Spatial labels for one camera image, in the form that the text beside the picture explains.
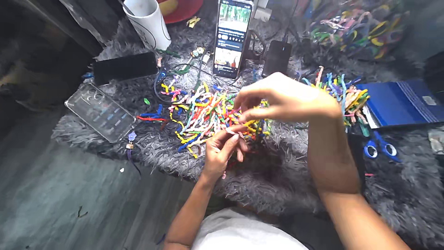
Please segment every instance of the phone screen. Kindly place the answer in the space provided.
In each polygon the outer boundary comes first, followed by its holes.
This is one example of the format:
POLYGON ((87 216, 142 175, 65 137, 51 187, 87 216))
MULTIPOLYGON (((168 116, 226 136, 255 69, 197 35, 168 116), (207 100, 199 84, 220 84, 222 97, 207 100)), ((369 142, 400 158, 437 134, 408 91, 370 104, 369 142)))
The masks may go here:
POLYGON ((110 80, 123 81, 155 75, 159 72, 153 52, 98 61, 93 63, 92 67, 96 85, 108 84, 110 80))
POLYGON ((213 57, 216 76, 237 77, 252 9, 249 3, 221 0, 213 57))

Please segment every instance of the person's left hand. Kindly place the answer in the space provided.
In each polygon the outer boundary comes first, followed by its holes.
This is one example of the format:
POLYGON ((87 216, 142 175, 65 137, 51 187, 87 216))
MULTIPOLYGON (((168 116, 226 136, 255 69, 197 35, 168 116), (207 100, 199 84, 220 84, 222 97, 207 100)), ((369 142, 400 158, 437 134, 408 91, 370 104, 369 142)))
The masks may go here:
POLYGON ((247 130, 247 127, 236 125, 229 128, 234 133, 227 132, 226 129, 215 134, 206 141, 205 165, 202 176, 216 182, 223 175, 229 158, 233 152, 237 151, 238 161, 243 161, 243 153, 248 151, 248 146, 238 132, 247 130))

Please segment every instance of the clear plastic bag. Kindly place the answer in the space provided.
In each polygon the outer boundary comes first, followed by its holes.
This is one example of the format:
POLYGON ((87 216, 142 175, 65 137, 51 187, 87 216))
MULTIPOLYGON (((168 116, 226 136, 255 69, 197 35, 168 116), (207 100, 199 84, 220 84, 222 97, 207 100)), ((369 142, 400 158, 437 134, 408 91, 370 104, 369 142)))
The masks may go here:
POLYGON ((309 33, 355 59, 380 60, 403 38, 408 18, 402 0, 329 2, 311 11, 309 33))
POLYGON ((82 85, 65 106, 109 142, 118 141, 136 122, 126 109, 91 83, 82 85))

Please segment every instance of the white shirt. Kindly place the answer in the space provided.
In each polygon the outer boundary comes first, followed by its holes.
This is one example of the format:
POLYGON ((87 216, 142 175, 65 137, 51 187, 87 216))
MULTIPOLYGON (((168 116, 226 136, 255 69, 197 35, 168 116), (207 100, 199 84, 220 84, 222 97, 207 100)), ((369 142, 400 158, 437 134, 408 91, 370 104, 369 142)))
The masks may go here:
POLYGON ((192 250, 308 250, 286 232, 254 215, 223 209, 202 221, 192 250))

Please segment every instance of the scissor handle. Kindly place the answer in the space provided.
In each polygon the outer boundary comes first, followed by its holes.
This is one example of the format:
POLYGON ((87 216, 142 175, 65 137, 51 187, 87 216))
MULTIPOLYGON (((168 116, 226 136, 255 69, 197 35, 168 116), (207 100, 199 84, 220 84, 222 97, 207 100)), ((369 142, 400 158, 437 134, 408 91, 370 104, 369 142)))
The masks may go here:
POLYGON ((372 140, 368 141, 364 146, 364 154, 368 158, 375 159, 378 156, 378 151, 376 150, 376 143, 372 140))
POLYGON ((396 161, 396 162, 402 162, 396 155, 398 154, 398 151, 396 150, 395 146, 393 146, 392 144, 384 141, 382 139, 382 136, 377 132, 374 131, 374 135, 376 137, 376 139, 379 141, 380 145, 381 145, 381 149, 382 152, 387 155, 390 159, 396 161))

